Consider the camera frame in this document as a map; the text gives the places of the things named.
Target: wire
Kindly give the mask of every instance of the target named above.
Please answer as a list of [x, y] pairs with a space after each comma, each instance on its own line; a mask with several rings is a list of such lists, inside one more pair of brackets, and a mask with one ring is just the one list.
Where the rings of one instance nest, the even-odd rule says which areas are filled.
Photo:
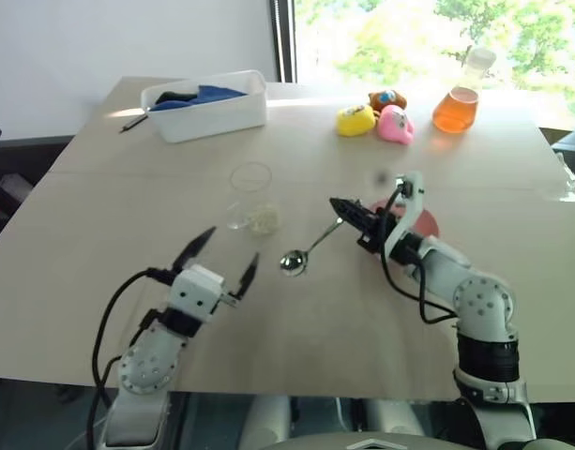
[[337, 407], [337, 419], [340, 421], [341, 428], [343, 431], [351, 431], [347, 425], [345, 425], [345, 419], [343, 419], [343, 409], [341, 408], [341, 398], [335, 397], [335, 406]]
[[410, 256], [415, 260], [414, 265], [416, 269], [418, 269], [418, 273], [420, 274], [420, 287], [418, 289], [418, 310], [420, 312], [420, 318], [422, 322], [427, 323], [429, 325], [433, 325], [434, 323], [439, 323], [443, 321], [447, 321], [449, 319], [455, 319], [458, 315], [449, 310], [448, 314], [444, 314], [443, 316], [436, 317], [434, 319], [427, 318], [427, 312], [425, 309], [425, 305], [427, 304], [427, 300], [425, 300], [425, 288], [427, 283], [427, 271], [425, 270], [425, 265], [422, 263], [420, 257], [413, 251], [410, 252]]
[[[398, 195], [400, 195], [401, 189], [402, 189], [401, 185], [396, 187], [396, 190], [393, 191], [393, 193], [391, 194], [391, 197], [389, 197], [389, 200], [387, 200], [385, 208], [380, 212], [380, 216], [379, 216], [379, 218], [380, 218], [379, 241], [381, 243], [384, 243], [386, 240], [387, 214], [389, 213], [389, 210], [391, 209], [391, 206], [393, 205], [393, 203], [398, 198]], [[427, 283], [427, 274], [425, 271], [425, 266], [422, 263], [422, 260], [420, 259], [420, 257], [414, 251], [411, 250], [409, 253], [410, 253], [410, 256], [415, 260], [413, 262], [413, 264], [415, 265], [416, 269], [418, 270], [418, 273], [420, 274], [418, 295], [413, 295], [409, 292], [406, 292], [404, 289], [402, 289], [398, 285], [396, 285], [395, 281], [391, 277], [391, 274], [389, 273], [389, 267], [387, 265], [387, 255], [385, 254], [385, 246], [381, 246], [381, 251], [380, 251], [381, 266], [383, 267], [383, 272], [385, 273], [385, 276], [387, 278], [387, 282], [389, 283], [389, 286], [391, 286], [391, 288], [394, 291], [403, 295], [404, 297], [406, 297], [410, 300], [414, 300], [415, 302], [418, 302], [418, 308], [420, 311], [420, 318], [422, 319], [422, 321], [424, 323], [434, 324], [434, 323], [439, 323], [442, 321], [446, 321], [446, 320], [454, 319], [454, 318], [458, 317], [456, 312], [453, 311], [452, 309], [450, 309], [448, 307], [443, 307], [441, 305], [433, 303], [432, 301], [426, 300], [425, 291], [426, 291], [426, 283]], [[435, 318], [435, 319], [428, 319], [427, 315], [426, 315], [426, 306], [440, 309], [440, 310], [446, 312], [446, 314], [443, 316], [440, 316], [438, 318]]]
[[98, 334], [96, 336], [96, 342], [93, 346], [93, 354], [91, 356], [91, 373], [93, 375], [93, 381], [96, 385], [96, 390], [103, 401], [103, 404], [106, 408], [110, 408], [112, 402], [110, 401], [110, 397], [106, 393], [104, 383], [101, 382], [101, 378], [99, 377], [99, 367], [98, 367], [98, 359], [99, 359], [99, 348], [101, 347], [101, 341], [103, 340], [103, 334], [106, 329], [106, 324], [108, 319], [110, 318], [110, 314], [112, 313], [112, 309], [116, 304], [116, 301], [122, 295], [122, 293], [137, 279], [145, 277], [148, 275], [147, 270], [142, 270], [141, 272], [136, 273], [132, 277], [130, 277], [127, 281], [125, 281], [113, 294], [112, 298], [108, 302], [106, 309], [103, 311], [103, 315], [101, 316], [101, 321], [99, 322]]
[[144, 331], [144, 328], [139, 328], [139, 330], [137, 330], [137, 333], [135, 333], [135, 335], [130, 339], [129, 347], [132, 347], [133, 345], [135, 345], [135, 343], [137, 342], [137, 339], [139, 338], [139, 336], [141, 335], [141, 333], [143, 331]]
[[[108, 376], [110, 375], [110, 370], [112, 369], [112, 365], [120, 360], [121, 356], [115, 356], [106, 365], [106, 368], [103, 371], [103, 376], [101, 377], [102, 384], [105, 384], [108, 381]], [[93, 399], [91, 400], [91, 406], [89, 407], [89, 414], [87, 415], [87, 426], [84, 431], [84, 436], [87, 443], [87, 450], [95, 450], [96, 448], [96, 441], [94, 436], [95, 426], [94, 423], [96, 420], [96, 413], [98, 412], [98, 404], [99, 399], [101, 398], [101, 394], [98, 390], [93, 393]]]

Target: white plastic container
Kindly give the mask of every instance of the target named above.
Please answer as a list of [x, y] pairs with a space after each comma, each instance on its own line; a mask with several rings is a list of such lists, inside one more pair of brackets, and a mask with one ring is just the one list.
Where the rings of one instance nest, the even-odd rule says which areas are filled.
[[[200, 84], [228, 87], [246, 95], [174, 110], [149, 111], [163, 92], [196, 94]], [[243, 70], [181, 82], [168, 82], [143, 90], [141, 107], [164, 141], [180, 143], [203, 136], [264, 125], [266, 123], [266, 83], [262, 74], [257, 70]]]

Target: stuffed toy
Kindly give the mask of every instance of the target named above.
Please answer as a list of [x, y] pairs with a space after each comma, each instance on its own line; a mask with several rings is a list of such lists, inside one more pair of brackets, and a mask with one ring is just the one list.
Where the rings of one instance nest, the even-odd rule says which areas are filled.
[[402, 108], [387, 105], [381, 111], [377, 133], [386, 141], [408, 144], [414, 138], [415, 127]]
[[386, 90], [381, 92], [371, 92], [369, 94], [370, 105], [372, 109], [380, 114], [383, 108], [387, 105], [397, 105], [403, 110], [406, 109], [408, 102], [406, 98], [393, 90]]
[[337, 113], [337, 132], [341, 136], [357, 136], [374, 128], [376, 117], [369, 105], [345, 108]]

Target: black cylinder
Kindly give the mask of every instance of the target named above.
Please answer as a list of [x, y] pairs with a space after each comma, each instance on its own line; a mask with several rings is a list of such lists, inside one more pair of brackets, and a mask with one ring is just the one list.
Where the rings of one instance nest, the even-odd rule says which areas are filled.
[[458, 334], [460, 368], [473, 377], [508, 383], [519, 379], [519, 342], [483, 342]]
[[158, 318], [158, 321], [170, 331], [186, 338], [193, 338], [202, 326], [202, 323], [183, 311], [167, 307]]

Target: orange liquid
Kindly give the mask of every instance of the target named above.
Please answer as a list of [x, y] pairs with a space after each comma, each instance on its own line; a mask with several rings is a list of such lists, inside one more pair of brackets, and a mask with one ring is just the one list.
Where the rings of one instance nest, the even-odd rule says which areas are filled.
[[462, 133], [475, 122], [477, 104], [477, 92], [455, 87], [435, 108], [433, 124], [447, 133]]

